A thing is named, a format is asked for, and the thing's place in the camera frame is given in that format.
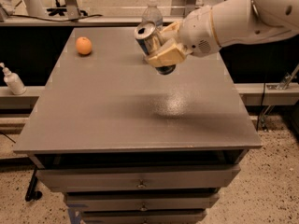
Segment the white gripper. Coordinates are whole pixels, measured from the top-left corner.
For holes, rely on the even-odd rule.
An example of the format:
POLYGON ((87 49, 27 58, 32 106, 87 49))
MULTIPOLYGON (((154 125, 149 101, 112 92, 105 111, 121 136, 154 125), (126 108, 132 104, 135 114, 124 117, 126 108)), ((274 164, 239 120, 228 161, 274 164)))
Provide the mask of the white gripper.
POLYGON ((221 49, 210 6, 198 8, 182 22, 175 21, 164 27, 159 39, 162 46, 170 46, 146 57, 146 62, 155 68, 182 63, 187 56, 184 46, 197 57, 205 57, 221 49))

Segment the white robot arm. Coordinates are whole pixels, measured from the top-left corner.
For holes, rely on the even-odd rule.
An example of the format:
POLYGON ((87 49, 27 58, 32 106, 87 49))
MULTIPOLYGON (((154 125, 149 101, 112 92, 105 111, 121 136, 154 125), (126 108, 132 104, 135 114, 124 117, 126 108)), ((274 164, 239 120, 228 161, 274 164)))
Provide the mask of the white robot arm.
POLYGON ((165 27, 162 45, 146 57, 155 68, 205 57, 234 44, 262 44, 299 34, 299 0, 226 0, 165 27))

